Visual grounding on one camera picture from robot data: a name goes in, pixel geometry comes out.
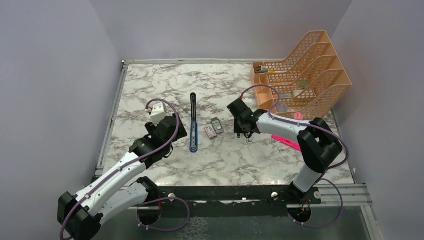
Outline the blue stapler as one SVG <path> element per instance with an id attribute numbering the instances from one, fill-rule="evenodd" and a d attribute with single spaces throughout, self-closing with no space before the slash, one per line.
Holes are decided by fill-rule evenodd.
<path id="1" fill-rule="evenodd" d="M 194 92 L 190 94 L 191 124 L 190 124 L 190 146 L 191 153 L 198 151 L 198 123 L 197 123 L 197 96 Z"/>

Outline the red white staple box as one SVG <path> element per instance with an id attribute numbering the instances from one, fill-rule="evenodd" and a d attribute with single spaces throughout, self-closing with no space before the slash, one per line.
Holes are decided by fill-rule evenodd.
<path id="1" fill-rule="evenodd" d="M 213 128 L 213 126 L 211 124 L 206 125 L 204 127 L 204 130 L 205 130 L 209 139 L 213 139 L 213 138 L 217 137 L 217 133 L 216 133 L 215 129 Z"/>

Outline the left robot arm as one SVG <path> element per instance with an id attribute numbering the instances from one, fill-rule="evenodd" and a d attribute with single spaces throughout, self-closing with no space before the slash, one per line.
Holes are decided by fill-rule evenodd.
<path id="1" fill-rule="evenodd" d="M 131 179 L 153 164 L 168 158 L 173 143 L 188 133 L 177 113 L 145 124 L 147 134 L 133 142 L 118 163 L 75 194 L 68 191 L 58 199 L 57 221 L 60 239 L 91 240 L 111 218 L 134 205 L 152 205 L 161 201 L 159 187 L 148 177 L 122 190 Z"/>

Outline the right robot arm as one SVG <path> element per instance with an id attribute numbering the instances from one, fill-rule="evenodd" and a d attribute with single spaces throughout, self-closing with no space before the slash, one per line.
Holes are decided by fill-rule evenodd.
<path id="1" fill-rule="evenodd" d="M 300 204 L 309 190 L 342 153 L 341 141 L 322 118 L 292 120 L 258 109 L 252 111 L 240 98 L 227 106 L 234 118 L 236 134 L 269 134 L 293 141 L 300 147 L 304 166 L 290 184 L 289 199 Z"/>

